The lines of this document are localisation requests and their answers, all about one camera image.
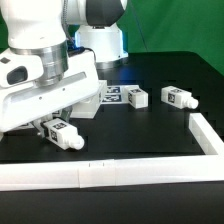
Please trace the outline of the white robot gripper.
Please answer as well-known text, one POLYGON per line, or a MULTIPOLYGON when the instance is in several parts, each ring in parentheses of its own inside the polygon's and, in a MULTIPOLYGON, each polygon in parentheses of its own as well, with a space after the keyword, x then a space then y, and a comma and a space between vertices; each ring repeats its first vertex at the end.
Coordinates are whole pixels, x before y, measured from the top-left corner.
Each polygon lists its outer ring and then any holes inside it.
POLYGON ((36 119, 63 108, 60 118, 69 122, 72 108, 68 106, 93 96, 99 81, 92 52, 69 57, 68 65, 63 78, 53 85, 40 86, 37 78, 9 88, 0 87, 0 132, 33 121, 38 135, 48 137, 48 128, 36 119))

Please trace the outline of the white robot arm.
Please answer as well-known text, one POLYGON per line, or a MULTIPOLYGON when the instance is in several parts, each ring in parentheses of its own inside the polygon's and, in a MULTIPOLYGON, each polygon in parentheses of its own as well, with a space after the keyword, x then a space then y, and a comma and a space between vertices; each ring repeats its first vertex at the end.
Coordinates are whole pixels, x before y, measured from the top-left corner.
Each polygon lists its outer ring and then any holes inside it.
POLYGON ((67 48, 70 24, 111 26, 127 0, 0 0, 9 48, 0 53, 0 132, 96 94, 94 53, 67 48))

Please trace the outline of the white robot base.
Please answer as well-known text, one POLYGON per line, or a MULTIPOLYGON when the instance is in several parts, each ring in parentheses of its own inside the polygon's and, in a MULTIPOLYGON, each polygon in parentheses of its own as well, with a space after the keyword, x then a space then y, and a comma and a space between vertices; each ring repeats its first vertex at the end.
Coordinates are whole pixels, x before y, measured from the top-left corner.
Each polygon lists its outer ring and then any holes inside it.
POLYGON ((128 61, 124 50, 123 33, 117 24, 110 27, 81 25, 75 32, 77 47, 90 48, 96 56, 98 69, 115 68, 128 61))

